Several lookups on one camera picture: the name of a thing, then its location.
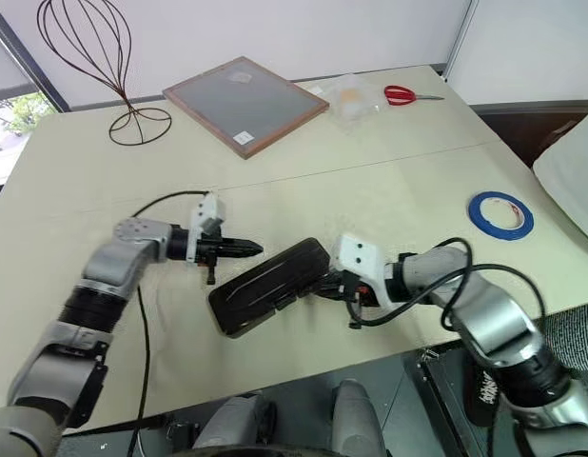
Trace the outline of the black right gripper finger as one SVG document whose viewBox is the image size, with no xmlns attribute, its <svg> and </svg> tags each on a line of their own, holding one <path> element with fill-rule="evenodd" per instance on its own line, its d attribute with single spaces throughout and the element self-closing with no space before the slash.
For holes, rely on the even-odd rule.
<svg viewBox="0 0 588 457">
<path fill-rule="evenodd" d="M 321 296 L 327 290 L 329 290 L 329 281 L 326 278 L 322 278 L 321 280 L 318 280 L 308 286 L 305 286 L 299 292 L 299 297 L 303 298 L 307 295 L 312 295 L 312 294 Z"/>
</svg>

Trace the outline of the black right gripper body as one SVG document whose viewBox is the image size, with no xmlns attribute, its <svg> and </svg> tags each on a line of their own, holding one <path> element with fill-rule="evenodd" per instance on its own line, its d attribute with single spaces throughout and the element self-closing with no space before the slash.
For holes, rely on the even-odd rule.
<svg viewBox="0 0 588 457">
<path fill-rule="evenodd" d="M 375 306 L 374 290 L 361 278 L 348 271 L 332 270 L 319 283 L 319 296 L 333 300 Z"/>
</svg>

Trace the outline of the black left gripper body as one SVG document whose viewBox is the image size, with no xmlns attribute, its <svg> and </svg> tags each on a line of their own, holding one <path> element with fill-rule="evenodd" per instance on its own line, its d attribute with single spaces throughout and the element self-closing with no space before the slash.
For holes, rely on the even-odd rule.
<svg viewBox="0 0 588 457">
<path fill-rule="evenodd" d="M 197 240 L 194 263 L 200 267 L 207 268 L 206 283 L 208 285 L 216 283 L 215 268 L 218 258 L 226 257 L 230 247 L 231 242 L 222 237 L 216 238 L 203 235 Z"/>
</svg>

